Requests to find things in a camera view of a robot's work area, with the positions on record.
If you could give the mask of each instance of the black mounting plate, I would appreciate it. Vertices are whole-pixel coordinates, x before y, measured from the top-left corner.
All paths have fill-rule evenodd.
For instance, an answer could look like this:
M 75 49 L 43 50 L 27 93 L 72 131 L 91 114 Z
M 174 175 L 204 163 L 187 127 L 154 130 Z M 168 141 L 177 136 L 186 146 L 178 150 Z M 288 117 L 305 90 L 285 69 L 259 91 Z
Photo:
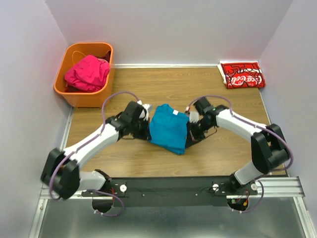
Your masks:
M 228 180 L 229 176 L 112 178 L 111 184 L 126 207 L 227 206 L 228 195 L 245 194 L 245 189 L 250 195 L 257 195 L 250 184 L 238 193 L 231 193 L 224 186 Z M 127 186 L 125 193 L 119 189 L 122 184 Z M 212 188 L 214 184 L 219 184 L 216 191 Z M 82 196 L 101 195 L 86 191 Z

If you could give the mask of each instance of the orange laundry basket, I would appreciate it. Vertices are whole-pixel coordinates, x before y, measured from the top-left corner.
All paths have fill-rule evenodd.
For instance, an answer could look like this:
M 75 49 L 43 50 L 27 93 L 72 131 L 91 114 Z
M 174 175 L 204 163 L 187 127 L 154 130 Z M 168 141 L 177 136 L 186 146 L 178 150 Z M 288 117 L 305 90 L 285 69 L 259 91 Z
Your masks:
M 66 81 L 64 80 L 65 74 L 74 64 L 79 62 L 87 55 L 93 55 L 97 57 L 104 57 L 107 52 L 110 54 L 110 72 L 106 79 L 105 86 L 98 92 L 93 93 L 77 93 L 77 92 L 65 92 Z M 103 105 L 104 100 L 111 95 L 112 85 L 114 78 L 114 61 L 113 61 L 113 48 L 110 44 L 103 42 L 95 43 L 77 43 L 70 47 L 65 52 L 63 62 L 60 66 L 58 75 L 55 80 L 54 89 L 62 95 L 66 101 L 77 108 L 100 108 Z

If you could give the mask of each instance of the gray floor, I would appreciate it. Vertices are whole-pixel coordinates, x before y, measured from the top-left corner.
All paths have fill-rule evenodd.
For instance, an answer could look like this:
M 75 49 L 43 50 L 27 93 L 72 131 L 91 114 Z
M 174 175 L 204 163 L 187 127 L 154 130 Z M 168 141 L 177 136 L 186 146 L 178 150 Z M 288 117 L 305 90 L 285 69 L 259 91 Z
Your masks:
M 93 213 L 91 200 L 50 200 L 41 238 L 304 238 L 292 198 L 265 198 L 248 214 L 227 207 L 126 208 L 116 218 Z

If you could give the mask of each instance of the white wall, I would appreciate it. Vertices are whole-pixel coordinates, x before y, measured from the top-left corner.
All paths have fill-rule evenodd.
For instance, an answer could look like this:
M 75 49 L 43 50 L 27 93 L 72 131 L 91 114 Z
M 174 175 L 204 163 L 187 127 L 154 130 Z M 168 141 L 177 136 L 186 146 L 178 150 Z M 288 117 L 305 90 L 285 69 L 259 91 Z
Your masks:
M 317 227 L 317 1 L 294 0 L 261 57 L 263 97 L 271 120 L 282 127 L 305 202 Z
M 69 43 L 105 41 L 116 63 L 258 60 L 292 0 L 46 0 Z
M 42 0 L 0 2 L 0 237 L 26 238 L 69 106 L 53 92 L 66 49 Z

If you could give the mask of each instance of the black cable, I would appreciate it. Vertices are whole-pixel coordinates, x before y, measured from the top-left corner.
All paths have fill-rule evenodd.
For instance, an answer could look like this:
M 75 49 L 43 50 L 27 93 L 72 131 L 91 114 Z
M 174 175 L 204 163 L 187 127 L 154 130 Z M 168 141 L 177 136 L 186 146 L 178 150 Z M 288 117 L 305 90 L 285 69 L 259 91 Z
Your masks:
M 147 115 L 147 110 L 145 109 L 145 108 L 143 108 L 143 111 L 144 111 L 144 117 L 146 117 L 146 115 Z M 134 140 L 135 138 L 125 138 L 125 137 L 122 137 L 121 139 L 123 139 L 123 140 Z
M 218 131 L 218 130 L 217 130 L 217 127 L 216 127 L 216 126 L 214 126 L 214 128 L 215 128 L 215 130 L 216 130 L 216 131 L 215 131 L 214 133 L 212 133 L 212 134 L 208 135 L 205 139 L 207 139 L 209 136 L 211 136 L 211 135 L 215 135 L 215 134 L 217 133 L 217 131 Z

